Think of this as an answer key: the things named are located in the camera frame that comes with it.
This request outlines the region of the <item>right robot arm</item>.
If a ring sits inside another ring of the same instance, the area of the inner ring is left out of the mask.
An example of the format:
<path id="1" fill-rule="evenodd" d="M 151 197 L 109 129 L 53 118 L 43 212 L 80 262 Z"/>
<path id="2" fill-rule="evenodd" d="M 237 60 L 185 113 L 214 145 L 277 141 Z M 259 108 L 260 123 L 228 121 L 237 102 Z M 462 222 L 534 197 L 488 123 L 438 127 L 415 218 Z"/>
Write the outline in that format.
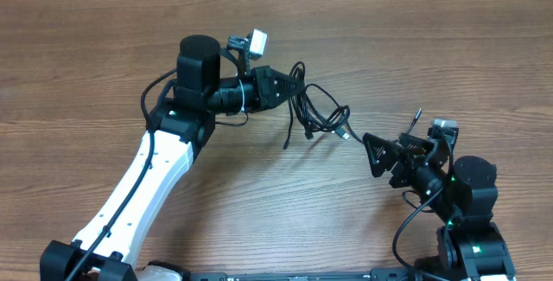
<path id="1" fill-rule="evenodd" d="M 513 280 L 508 247 L 492 221 L 499 196 L 497 167 L 478 156 L 454 156 L 459 128 L 437 119 L 425 138 L 404 132 L 396 140 L 363 136 L 372 175 L 391 173 L 389 184 L 420 200 L 443 224 L 436 231 L 437 255 L 399 269 L 383 269 L 388 280 Z"/>

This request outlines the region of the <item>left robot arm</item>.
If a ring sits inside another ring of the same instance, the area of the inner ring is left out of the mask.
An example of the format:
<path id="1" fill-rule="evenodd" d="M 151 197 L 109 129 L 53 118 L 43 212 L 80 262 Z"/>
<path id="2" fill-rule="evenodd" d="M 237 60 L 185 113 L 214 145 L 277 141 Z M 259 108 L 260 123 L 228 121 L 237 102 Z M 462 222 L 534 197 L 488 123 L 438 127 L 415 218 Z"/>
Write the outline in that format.
<path id="1" fill-rule="evenodd" d="M 177 265 L 151 261 L 137 268 L 145 237 L 176 183 L 207 144 L 219 114 L 261 112 L 293 99 L 301 78 L 268 66 L 251 67 L 267 36 L 230 36 L 226 47 L 207 35 L 180 43 L 176 67 L 164 74 L 160 96 L 143 109 L 139 150 L 104 206 L 69 244 L 53 240 L 40 259 L 42 280 L 188 280 Z"/>

